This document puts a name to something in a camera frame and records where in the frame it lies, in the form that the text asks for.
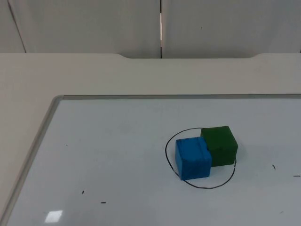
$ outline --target cube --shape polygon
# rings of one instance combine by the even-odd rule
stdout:
[[[181,180],[206,178],[212,158],[202,137],[176,140],[175,161]]]
[[[229,126],[202,129],[201,136],[211,154],[212,166],[234,163],[238,145]]]

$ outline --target hand-drawn circle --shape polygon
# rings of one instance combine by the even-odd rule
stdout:
[[[168,156],[167,156],[167,147],[168,147],[169,142],[170,142],[175,136],[177,136],[177,135],[179,135],[180,133],[183,133],[183,132],[185,132],[185,131],[193,130],[193,129],[205,129],[205,128],[203,128],[203,127],[196,127],[196,128],[184,129],[184,130],[182,130],[182,131],[180,131],[180,132],[174,134],[174,135],[168,140],[168,142],[166,143],[166,146],[165,146],[165,157],[166,157],[166,159],[167,159],[167,162],[168,162],[170,168],[173,170],[173,172],[174,172],[179,178],[180,178],[179,174],[174,170],[174,168],[173,168],[172,164],[170,163],[169,158],[168,158]],[[235,167],[236,167],[236,157],[235,157],[233,172],[232,172],[231,176],[229,177],[228,180],[226,180],[226,181],[225,181],[224,183],[222,183],[221,185],[217,185],[217,186],[214,186],[214,187],[199,187],[199,186],[196,186],[196,185],[194,185],[194,184],[192,184],[192,183],[190,183],[190,182],[188,182],[188,181],[186,181],[186,180],[184,180],[184,182],[185,182],[186,184],[192,186],[192,187],[199,188],[199,189],[214,189],[214,188],[218,188],[218,187],[221,187],[221,186],[225,185],[226,183],[228,183],[228,182],[232,179],[232,177],[233,177],[233,175],[234,175],[234,173],[235,173]]]

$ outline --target whiteboard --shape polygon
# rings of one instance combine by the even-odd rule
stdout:
[[[8,226],[283,226],[301,213],[301,100],[293,96],[63,98]],[[229,125],[237,142],[233,178],[204,190],[170,169],[166,142],[194,127]],[[176,136],[167,147],[174,162]],[[215,186],[233,165],[214,167]]]

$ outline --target black marker line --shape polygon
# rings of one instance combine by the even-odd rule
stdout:
[[[172,164],[170,163],[169,158],[168,158],[168,156],[167,156],[167,146],[168,146],[169,142],[170,142],[175,136],[177,136],[177,135],[179,135],[180,133],[183,133],[183,132],[185,132],[185,131],[192,130],[192,129],[205,129],[205,128],[203,128],[203,127],[196,127],[196,128],[190,128],[190,129],[182,130],[182,131],[176,133],[175,135],[173,135],[173,136],[168,140],[168,142],[166,143],[166,146],[165,146],[165,157],[166,157],[166,160],[167,160],[167,162],[168,162],[170,168],[173,170],[173,172],[174,172],[179,178],[180,178],[179,174],[174,170],[174,168],[173,168]],[[226,183],[228,183],[228,182],[232,179],[232,177],[233,177],[233,175],[234,175],[234,173],[235,173],[235,167],[236,167],[236,157],[235,157],[235,161],[234,161],[233,172],[232,172],[230,178],[229,178],[228,180],[226,180],[226,182],[224,182],[224,183],[222,183],[221,185],[218,185],[218,186],[214,186],[214,187],[199,187],[199,186],[193,185],[192,183],[190,183],[190,182],[188,182],[188,181],[186,181],[186,180],[184,180],[184,182],[185,182],[186,184],[192,186],[192,187],[199,188],[199,189],[214,189],[214,188],[218,188],[218,187],[221,187],[221,186],[225,185]]]

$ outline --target blue cube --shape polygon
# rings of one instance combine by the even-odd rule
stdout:
[[[175,161],[181,180],[206,178],[210,175],[212,158],[203,137],[176,140]]]

